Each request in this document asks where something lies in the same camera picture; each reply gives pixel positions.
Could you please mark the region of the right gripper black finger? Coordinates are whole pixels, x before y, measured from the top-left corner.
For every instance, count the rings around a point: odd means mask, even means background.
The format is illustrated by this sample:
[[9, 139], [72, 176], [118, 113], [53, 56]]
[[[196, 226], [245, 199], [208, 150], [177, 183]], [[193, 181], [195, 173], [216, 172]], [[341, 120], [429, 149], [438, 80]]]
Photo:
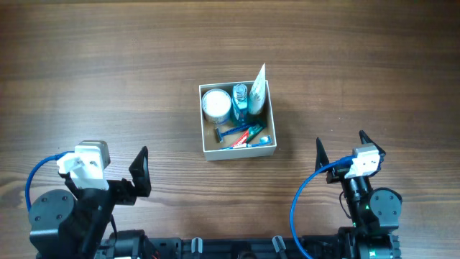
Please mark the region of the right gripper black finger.
[[362, 144], [373, 144], [377, 148], [381, 157], [386, 156], [386, 152], [376, 142], [374, 142], [364, 130], [359, 131], [359, 138]]
[[321, 142], [319, 137], [316, 138], [316, 164], [315, 164], [315, 171], [323, 168], [324, 166], [330, 163], [324, 146]]

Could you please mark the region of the blue toothbrush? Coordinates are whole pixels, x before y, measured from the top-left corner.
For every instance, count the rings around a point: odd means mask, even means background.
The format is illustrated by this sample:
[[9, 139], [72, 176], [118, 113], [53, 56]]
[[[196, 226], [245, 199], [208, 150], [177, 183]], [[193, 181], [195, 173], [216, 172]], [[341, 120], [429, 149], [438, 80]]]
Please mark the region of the blue toothbrush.
[[249, 148], [249, 147], [261, 147], [261, 146], [265, 146], [271, 143], [272, 143], [272, 138], [269, 135], [267, 135], [267, 136], [261, 137], [259, 139], [259, 142], [256, 142], [255, 144], [246, 143], [243, 140], [237, 140], [231, 146], [223, 147], [222, 150], [235, 150], [235, 149]]

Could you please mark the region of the green red toothpaste tube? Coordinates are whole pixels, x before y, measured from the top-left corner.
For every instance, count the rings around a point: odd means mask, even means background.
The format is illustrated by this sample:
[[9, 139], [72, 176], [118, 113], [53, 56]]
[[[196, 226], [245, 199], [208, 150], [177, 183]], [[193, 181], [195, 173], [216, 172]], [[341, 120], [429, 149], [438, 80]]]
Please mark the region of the green red toothpaste tube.
[[231, 145], [232, 147], [250, 143], [263, 129], [263, 124], [255, 124], [244, 131], [244, 133]]

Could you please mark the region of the blue disposable razor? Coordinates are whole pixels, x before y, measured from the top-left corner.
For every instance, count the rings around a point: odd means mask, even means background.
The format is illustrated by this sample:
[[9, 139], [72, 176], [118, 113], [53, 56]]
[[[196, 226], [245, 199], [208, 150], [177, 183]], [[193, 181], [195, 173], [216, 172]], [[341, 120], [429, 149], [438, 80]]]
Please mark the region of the blue disposable razor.
[[234, 134], [234, 133], [237, 133], [237, 132], [241, 132], [241, 131], [247, 130], [247, 129], [249, 129], [250, 127], [251, 127], [251, 124], [245, 124], [245, 125], [241, 125], [241, 126], [238, 126], [238, 127], [234, 127], [234, 128], [228, 129], [228, 130], [225, 131], [225, 132], [222, 132], [219, 128], [216, 128], [216, 129], [215, 129], [216, 141], [217, 141], [217, 142], [223, 142], [225, 136], [227, 136], [227, 135], [232, 135], [232, 134]]

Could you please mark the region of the white cream tube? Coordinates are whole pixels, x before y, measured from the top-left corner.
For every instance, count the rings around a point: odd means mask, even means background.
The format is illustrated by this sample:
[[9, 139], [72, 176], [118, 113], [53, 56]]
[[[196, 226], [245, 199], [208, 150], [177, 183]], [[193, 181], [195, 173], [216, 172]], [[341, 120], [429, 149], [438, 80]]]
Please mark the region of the white cream tube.
[[248, 112], [252, 115], [260, 114], [265, 105], [266, 95], [266, 68], [265, 64], [262, 65], [251, 91], [249, 93]]

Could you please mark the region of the blue mouthwash bottle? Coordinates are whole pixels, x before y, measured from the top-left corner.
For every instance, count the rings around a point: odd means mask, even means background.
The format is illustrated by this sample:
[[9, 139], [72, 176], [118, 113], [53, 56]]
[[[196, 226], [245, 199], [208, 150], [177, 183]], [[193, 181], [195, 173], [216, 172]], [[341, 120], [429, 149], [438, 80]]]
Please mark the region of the blue mouthwash bottle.
[[235, 85], [232, 89], [233, 116], [238, 125], [247, 121], [247, 86], [243, 83]]

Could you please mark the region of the cotton swab jar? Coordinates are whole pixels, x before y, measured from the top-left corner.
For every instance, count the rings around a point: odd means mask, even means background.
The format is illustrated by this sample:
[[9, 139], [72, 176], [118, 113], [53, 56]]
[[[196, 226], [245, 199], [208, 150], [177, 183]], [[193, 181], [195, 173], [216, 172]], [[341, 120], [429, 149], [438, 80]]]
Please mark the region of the cotton swab jar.
[[204, 117], [212, 124], [224, 124], [227, 122], [230, 117], [231, 106], [230, 95], [218, 88], [205, 92], [201, 99]]

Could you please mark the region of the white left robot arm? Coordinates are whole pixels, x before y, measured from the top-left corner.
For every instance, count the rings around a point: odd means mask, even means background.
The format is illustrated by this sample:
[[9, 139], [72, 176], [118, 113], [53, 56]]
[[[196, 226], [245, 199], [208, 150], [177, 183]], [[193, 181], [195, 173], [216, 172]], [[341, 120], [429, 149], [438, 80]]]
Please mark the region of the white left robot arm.
[[152, 190], [148, 149], [142, 147], [129, 172], [130, 180], [109, 180], [111, 162], [106, 142], [86, 140], [71, 152], [48, 157], [56, 161], [66, 189], [56, 189], [27, 202], [29, 240], [38, 258], [158, 258], [158, 249], [142, 230], [114, 230], [117, 205], [132, 206]]

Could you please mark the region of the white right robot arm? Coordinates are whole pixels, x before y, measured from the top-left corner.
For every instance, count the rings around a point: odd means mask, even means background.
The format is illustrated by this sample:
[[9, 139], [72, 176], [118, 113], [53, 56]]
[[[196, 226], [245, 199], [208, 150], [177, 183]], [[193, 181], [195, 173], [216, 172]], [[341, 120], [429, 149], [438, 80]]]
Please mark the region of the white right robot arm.
[[381, 170], [386, 152], [361, 130], [361, 145], [352, 150], [350, 162], [326, 170], [328, 184], [340, 183], [347, 217], [352, 227], [339, 228], [336, 235], [305, 238], [314, 258], [397, 259], [402, 257], [399, 228], [402, 197], [390, 188], [372, 188], [370, 178]]

